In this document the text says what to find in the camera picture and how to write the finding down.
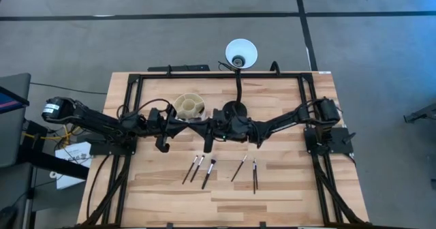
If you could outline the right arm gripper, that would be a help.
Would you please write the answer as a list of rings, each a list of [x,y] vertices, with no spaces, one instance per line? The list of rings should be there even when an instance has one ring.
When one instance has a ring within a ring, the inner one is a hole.
[[[228,119],[223,110],[214,109],[213,117],[209,120],[192,121],[189,127],[202,138],[204,138],[204,152],[210,153],[213,148],[215,137],[225,136]]]

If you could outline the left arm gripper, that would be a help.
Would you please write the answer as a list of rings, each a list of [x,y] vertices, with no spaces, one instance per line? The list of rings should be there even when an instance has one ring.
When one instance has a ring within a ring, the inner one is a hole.
[[[164,110],[151,108],[146,122],[147,136],[156,138],[155,146],[162,153],[167,153],[170,150],[170,145],[167,143],[168,136],[174,138],[189,126],[188,122],[177,119],[173,117],[174,115],[175,110],[172,104],[169,104]],[[171,125],[169,135],[167,133],[168,122]]]

